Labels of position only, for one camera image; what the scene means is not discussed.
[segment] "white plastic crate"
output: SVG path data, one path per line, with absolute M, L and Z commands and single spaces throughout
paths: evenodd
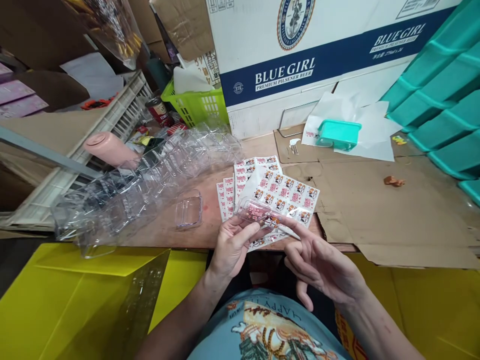
M 97 171 L 104 168 L 106 166 L 104 162 L 96 157 L 92 158 L 92 155 L 83 149 L 84 141 L 91 134 L 108 131 L 125 142 L 142 113 L 137 101 L 134 100 L 138 96 L 149 98 L 151 95 L 152 91 L 145 76 L 138 70 L 98 117 L 98 121 L 89 133 L 72 147 L 72 151 L 67 156 Z M 87 178 L 72 170 L 63 167 L 54 168 L 15 212 L 0 215 L 0 227 L 19 231 L 52 231 L 54 229 L 54 221 L 50 213 L 52 202 L 58 195 L 88 182 Z

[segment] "light blue t-shirt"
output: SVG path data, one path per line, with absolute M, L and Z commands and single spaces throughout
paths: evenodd
M 189 359 L 350 359 L 297 302 L 264 289 L 234 296 L 203 329 Z

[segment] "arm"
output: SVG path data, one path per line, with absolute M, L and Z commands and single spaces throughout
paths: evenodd
M 136 360 L 186 359 L 231 279 L 238 275 L 251 241 L 266 235 L 256 222 L 234 216 L 224 222 L 210 266 L 178 306 L 148 334 Z
M 423 359 L 347 256 L 298 222 L 281 222 L 300 237 L 285 247 L 285 264 L 297 277 L 296 292 L 307 310 L 314 309 L 307 295 L 311 285 L 333 300 L 370 359 Z
M 150 332 L 137 360 L 186 359 L 229 282 L 208 269 L 186 298 Z

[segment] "teal plastic crate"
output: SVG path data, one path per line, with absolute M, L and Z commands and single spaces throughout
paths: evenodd
M 471 48 L 480 40 L 480 0 L 463 0 L 452 15 L 435 41 L 450 49 Z
M 419 86 L 413 86 L 401 75 L 386 94 L 383 95 L 381 101 L 388 101 L 388 112 L 391 113 L 418 89 L 420 89 Z
M 410 133 L 443 110 L 454 106 L 452 101 L 438 102 L 426 96 L 421 90 L 415 91 L 402 102 L 387 118 L 403 126 L 404 133 Z
M 480 42 L 460 54 L 422 92 L 436 102 L 459 101 L 480 86 Z
M 480 207 L 480 180 L 461 181 L 458 186 Z
M 402 76 L 413 87 L 425 86 L 465 50 L 467 49 L 448 48 L 431 40 L 426 44 L 425 51 L 415 58 Z
M 464 97 L 451 109 L 427 121 L 408 138 L 423 152 L 428 153 L 451 144 L 480 129 L 480 90 Z
M 442 171 L 459 180 L 480 177 L 480 130 L 429 152 L 428 158 Z

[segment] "tin can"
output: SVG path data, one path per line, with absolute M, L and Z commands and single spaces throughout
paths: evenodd
M 157 97 L 154 97 L 145 103 L 145 107 L 148 109 L 153 118 L 163 127 L 171 127 L 175 121 L 170 116 L 167 107 Z

